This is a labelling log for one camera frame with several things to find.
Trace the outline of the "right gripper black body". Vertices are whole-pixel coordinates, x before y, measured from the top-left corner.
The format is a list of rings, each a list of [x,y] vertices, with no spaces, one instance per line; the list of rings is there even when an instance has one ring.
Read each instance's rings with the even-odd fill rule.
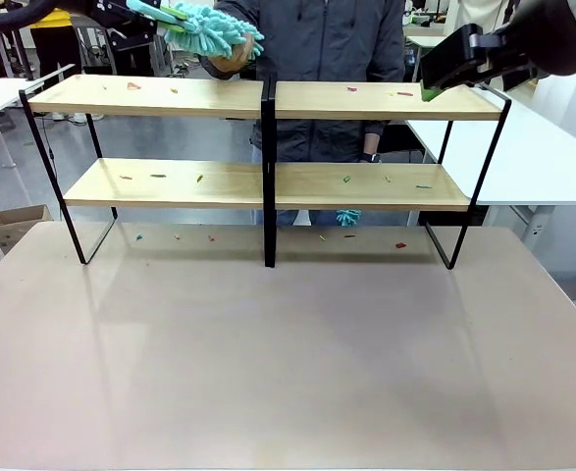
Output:
[[[576,1],[522,1],[509,22],[492,33],[492,65],[530,66],[555,76],[576,74]]]

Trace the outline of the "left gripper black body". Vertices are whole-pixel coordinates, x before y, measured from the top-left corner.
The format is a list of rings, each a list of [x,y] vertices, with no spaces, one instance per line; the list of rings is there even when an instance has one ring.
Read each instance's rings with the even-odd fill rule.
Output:
[[[96,0],[89,17],[99,25],[127,25],[135,22],[139,15],[123,0]]]

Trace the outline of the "person's right hand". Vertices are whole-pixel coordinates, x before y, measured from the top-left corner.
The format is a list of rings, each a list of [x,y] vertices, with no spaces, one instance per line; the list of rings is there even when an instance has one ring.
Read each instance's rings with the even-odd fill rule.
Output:
[[[251,33],[245,35],[245,41],[232,47],[232,53],[229,57],[215,56],[209,57],[208,60],[212,66],[221,74],[234,74],[243,69],[253,58],[255,38]]]

